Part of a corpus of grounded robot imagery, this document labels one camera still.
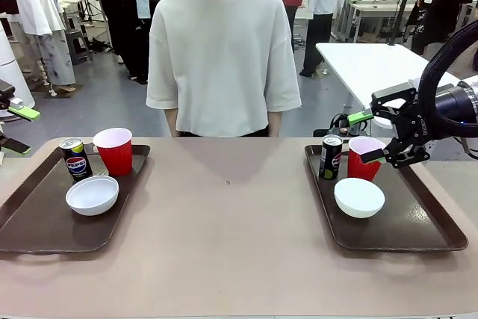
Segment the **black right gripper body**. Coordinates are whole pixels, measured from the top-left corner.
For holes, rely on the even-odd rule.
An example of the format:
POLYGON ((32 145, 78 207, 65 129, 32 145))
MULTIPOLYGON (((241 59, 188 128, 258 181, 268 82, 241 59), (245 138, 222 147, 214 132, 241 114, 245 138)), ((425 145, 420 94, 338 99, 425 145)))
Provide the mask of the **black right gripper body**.
POLYGON ((420 112, 417 105, 401 108, 390 107, 390 121, 394 130, 394 137, 390 142, 390 149, 414 149, 426 147, 436 141, 436 133, 420 112))

